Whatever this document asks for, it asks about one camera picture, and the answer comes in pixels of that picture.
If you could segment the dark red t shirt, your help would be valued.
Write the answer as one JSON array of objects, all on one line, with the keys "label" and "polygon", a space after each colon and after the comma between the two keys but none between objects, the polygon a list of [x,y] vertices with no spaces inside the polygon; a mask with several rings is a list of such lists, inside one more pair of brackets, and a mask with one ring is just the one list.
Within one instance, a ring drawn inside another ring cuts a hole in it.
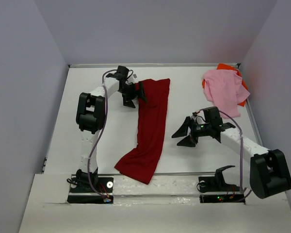
[{"label": "dark red t shirt", "polygon": [[142,84],[147,103],[139,100],[137,145],[114,168],[122,175],[149,184],[162,154],[170,79],[147,79]]}]

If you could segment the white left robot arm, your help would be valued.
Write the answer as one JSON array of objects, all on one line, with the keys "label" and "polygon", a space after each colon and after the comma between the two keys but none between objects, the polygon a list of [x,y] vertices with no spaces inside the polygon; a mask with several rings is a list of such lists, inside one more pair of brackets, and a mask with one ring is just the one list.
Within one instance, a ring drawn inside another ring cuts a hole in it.
[{"label": "white left robot arm", "polygon": [[76,172],[76,185],[81,184],[88,192],[102,195],[98,184],[97,145],[104,132],[108,117],[108,100],[114,93],[120,93],[123,105],[135,108],[134,101],[147,102],[144,87],[136,81],[133,70],[125,66],[106,71],[102,84],[89,93],[79,95],[76,124],[81,131],[81,162]]}]

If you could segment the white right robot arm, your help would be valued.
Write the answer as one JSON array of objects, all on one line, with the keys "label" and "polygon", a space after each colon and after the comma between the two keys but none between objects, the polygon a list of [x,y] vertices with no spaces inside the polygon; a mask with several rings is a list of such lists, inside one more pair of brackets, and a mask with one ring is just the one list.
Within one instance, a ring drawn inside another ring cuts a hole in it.
[{"label": "white right robot arm", "polygon": [[[177,145],[194,148],[199,138],[209,136],[240,156],[240,191],[249,189],[258,198],[265,199],[291,190],[291,175],[284,153],[270,150],[243,135],[239,124],[217,107],[201,109],[185,118],[172,138],[181,138]],[[232,119],[224,123],[222,115]]]}]

